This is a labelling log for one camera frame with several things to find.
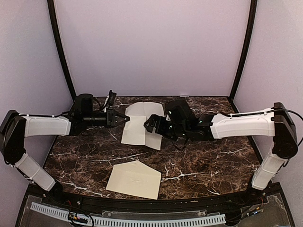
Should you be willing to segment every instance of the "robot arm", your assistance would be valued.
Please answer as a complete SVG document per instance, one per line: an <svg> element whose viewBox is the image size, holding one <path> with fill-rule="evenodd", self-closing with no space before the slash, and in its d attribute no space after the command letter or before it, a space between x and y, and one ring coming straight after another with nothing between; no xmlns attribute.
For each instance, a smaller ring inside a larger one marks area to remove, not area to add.
<svg viewBox="0 0 303 227"><path fill-rule="evenodd" d="M129 121L129 117L110 109L115 96L116 93L110 91L98 111L93 111L95 98L90 94L76 97L71 110L59 116L19 114L10 110L0 126L0 151L6 164L16 167L45 191L56 194L55 191L60 191L62 186L26 153L24 138L38 135L73 136L88 127L112 128L121 125Z"/></svg>
<svg viewBox="0 0 303 227"><path fill-rule="evenodd" d="M298 151L295 125L281 103L256 112L204 114L196 118L185 100L177 100L168 103L165 112L167 118L152 115L144 124L146 130L171 140L179 137L191 140L249 135L273 137L272 149L251 181L251 187L258 190L265 189L271 178Z"/></svg>

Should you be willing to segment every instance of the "envelope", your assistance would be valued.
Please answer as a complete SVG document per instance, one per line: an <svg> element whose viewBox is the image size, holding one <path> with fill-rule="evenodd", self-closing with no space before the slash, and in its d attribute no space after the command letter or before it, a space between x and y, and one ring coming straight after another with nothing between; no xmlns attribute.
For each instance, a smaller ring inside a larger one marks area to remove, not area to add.
<svg viewBox="0 0 303 227"><path fill-rule="evenodd" d="M106 190L156 200L161 173L140 161L114 165Z"/></svg>

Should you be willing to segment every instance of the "marble table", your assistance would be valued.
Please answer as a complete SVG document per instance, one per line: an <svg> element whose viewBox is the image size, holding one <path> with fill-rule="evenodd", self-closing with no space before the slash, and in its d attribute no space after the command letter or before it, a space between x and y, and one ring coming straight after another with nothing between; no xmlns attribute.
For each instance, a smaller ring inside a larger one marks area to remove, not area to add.
<svg viewBox="0 0 303 227"><path fill-rule="evenodd" d="M163 106L180 97L117 97L114 109L124 113L136 102ZM233 113L225 97L186 97L196 116ZM90 128L79 136L58 137L45 169L64 186L65 192L118 199L142 199L105 189L113 165L139 160L160 171L158 199L184 199L239 192L246 189L259 162L247 137L215 141L189 141L183 151L162 139L161 151L121 144L123 125ZM181 147L183 139L177 141Z"/></svg>

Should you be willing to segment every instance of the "purple wall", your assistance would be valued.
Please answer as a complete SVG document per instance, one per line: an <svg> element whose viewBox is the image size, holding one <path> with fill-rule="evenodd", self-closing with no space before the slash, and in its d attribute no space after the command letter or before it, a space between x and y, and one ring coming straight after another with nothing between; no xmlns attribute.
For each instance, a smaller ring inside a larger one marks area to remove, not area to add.
<svg viewBox="0 0 303 227"><path fill-rule="evenodd" d="M303 1L259 1L256 21L235 103L240 111L253 111L282 102L303 114ZM293 116L298 139L303 122ZM271 139L256 137L264 156ZM293 214L303 226L303 149L276 175Z"/></svg>
<svg viewBox="0 0 303 227"><path fill-rule="evenodd" d="M59 114L71 106L56 51L47 1L0 1L0 122L10 109ZM43 164L54 137L28 138L27 152ZM0 226L14 226L27 188L0 157Z"/></svg>
<svg viewBox="0 0 303 227"><path fill-rule="evenodd" d="M227 96L250 0L57 0L77 93Z"/></svg>

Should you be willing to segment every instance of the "paper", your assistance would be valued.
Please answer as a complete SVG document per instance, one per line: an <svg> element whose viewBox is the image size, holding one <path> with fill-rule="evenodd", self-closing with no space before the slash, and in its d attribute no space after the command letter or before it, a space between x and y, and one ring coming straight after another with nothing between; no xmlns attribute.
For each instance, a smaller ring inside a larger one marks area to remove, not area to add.
<svg viewBox="0 0 303 227"><path fill-rule="evenodd" d="M130 105L125 111L125 115L130 117L130 121L125 124L121 143L146 145L160 150L162 136L147 132L144 128L144 123L152 114L164 117L163 106L160 103L152 102L139 102Z"/></svg>
<svg viewBox="0 0 303 227"><path fill-rule="evenodd" d="M156 200L161 173L140 161L114 165L106 190Z"/></svg>

